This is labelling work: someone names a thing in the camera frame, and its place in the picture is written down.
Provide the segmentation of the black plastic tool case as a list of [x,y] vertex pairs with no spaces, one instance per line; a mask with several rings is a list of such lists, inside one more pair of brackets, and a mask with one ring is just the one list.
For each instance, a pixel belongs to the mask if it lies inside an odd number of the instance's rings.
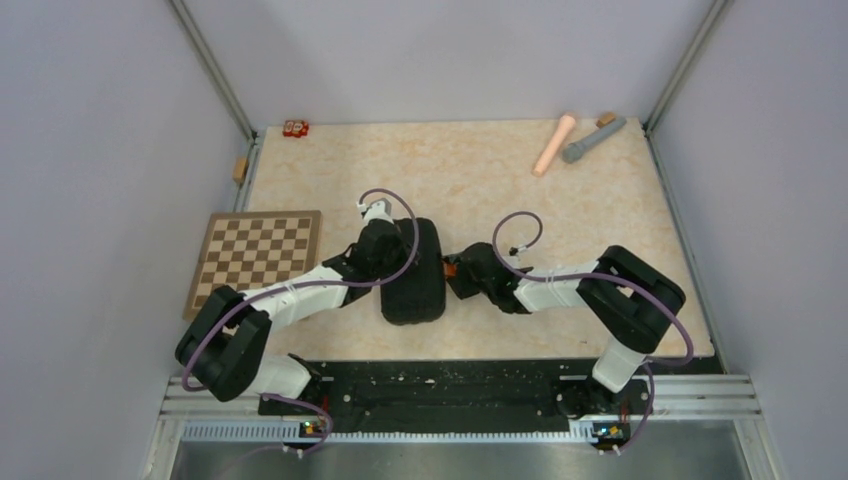
[[396,326],[429,323],[446,309],[447,284],[435,223],[417,217],[419,244],[415,262],[396,280],[380,287],[384,319]]

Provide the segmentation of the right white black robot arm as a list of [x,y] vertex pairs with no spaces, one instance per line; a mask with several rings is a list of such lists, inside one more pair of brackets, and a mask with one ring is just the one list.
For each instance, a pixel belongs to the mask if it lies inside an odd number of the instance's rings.
[[482,294],[506,314],[558,308],[588,308],[611,338],[587,379],[557,396],[569,419],[617,412],[626,385],[655,351],[670,327],[678,329],[685,354],[668,365],[688,364],[693,341],[677,315],[686,302],[682,289],[626,248],[608,247],[595,261],[573,267],[519,268],[490,243],[478,242],[442,260],[447,284],[460,299]]

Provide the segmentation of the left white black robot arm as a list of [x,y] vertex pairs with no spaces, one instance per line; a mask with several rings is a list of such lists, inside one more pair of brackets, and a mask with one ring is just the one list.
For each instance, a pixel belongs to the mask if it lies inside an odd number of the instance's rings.
[[256,394],[297,413],[314,410],[321,397],[316,373],[292,355],[268,354],[270,336],[397,280],[415,263],[419,243],[414,218],[370,220],[343,253],[297,278],[247,291],[215,289],[175,351],[183,389],[220,402]]

